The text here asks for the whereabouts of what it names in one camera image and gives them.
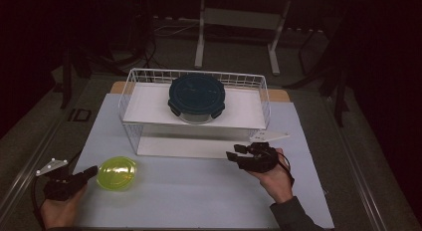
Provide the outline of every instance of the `forearm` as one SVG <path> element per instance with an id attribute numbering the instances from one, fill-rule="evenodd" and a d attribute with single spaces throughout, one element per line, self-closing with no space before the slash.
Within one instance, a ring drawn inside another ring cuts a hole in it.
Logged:
<path id="1" fill-rule="evenodd" d="M 323 230 L 321 227 L 315 225 L 305 213 L 304 208 L 296 196 L 287 202 L 273 204 L 270 208 L 282 231 Z"/>

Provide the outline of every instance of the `hand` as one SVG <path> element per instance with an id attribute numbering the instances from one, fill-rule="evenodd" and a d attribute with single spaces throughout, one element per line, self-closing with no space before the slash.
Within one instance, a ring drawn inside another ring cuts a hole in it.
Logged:
<path id="1" fill-rule="evenodd" d="M 276 151 L 283 153 L 281 148 L 276 148 Z M 285 159 L 279 154 L 280 162 L 288 167 Z M 257 177 L 261 185 L 267 190 L 268 194 L 276 201 L 276 203 L 284 203 L 293 198 L 292 185 L 286 171 L 281 166 L 276 165 L 274 169 L 265 172 L 257 173 L 248 171 L 248 173 Z"/>
<path id="2" fill-rule="evenodd" d="M 45 228 L 72 227 L 78 213 L 79 202 L 86 190 L 87 186 L 85 185 L 66 201 L 46 199 L 41 206 L 41 216 Z"/>

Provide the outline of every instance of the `round container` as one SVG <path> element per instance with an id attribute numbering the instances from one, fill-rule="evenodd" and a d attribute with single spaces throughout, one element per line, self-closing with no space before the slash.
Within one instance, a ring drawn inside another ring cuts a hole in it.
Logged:
<path id="1" fill-rule="evenodd" d="M 189 74 L 173 80 L 168 105 L 171 111 L 189 123 L 205 123 L 225 108 L 224 85 L 209 75 Z"/>
<path id="2" fill-rule="evenodd" d="M 136 163 L 124 156 L 106 160 L 99 168 L 97 183 L 107 190 L 128 188 L 136 174 Z"/>

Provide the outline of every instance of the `white wire basket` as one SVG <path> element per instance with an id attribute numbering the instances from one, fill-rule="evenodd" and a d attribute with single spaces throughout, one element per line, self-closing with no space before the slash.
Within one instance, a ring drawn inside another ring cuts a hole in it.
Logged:
<path id="1" fill-rule="evenodd" d="M 226 108 L 215 120 L 192 124 L 167 105 L 173 80 L 188 74 L 212 76 L 224 85 Z M 143 136 L 248 140 L 268 127 L 271 115 L 264 76 L 208 71 L 132 69 L 118 103 L 119 117 L 135 151 Z"/>

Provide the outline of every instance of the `metal stand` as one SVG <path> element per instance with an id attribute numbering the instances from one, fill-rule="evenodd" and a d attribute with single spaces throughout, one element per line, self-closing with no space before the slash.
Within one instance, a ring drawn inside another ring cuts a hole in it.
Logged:
<path id="1" fill-rule="evenodd" d="M 285 25 L 286 17 L 289 12 L 291 1 L 287 1 L 282 15 L 255 13 L 235 10 L 224 10 L 216 8 L 207 8 L 205 0 L 201 0 L 201 11 L 199 15 L 199 39 L 196 47 L 195 69 L 202 69 L 204 55 L 204 27 L 207 24 L 218 24 L 227 26 L 237 26 L 246 28 L 257 28 L 275 30 L 276 34 L 273 41 L 268 45 L 271 69 L 273 75 L 280 74 L 277 61 L 276 48 Z"/>

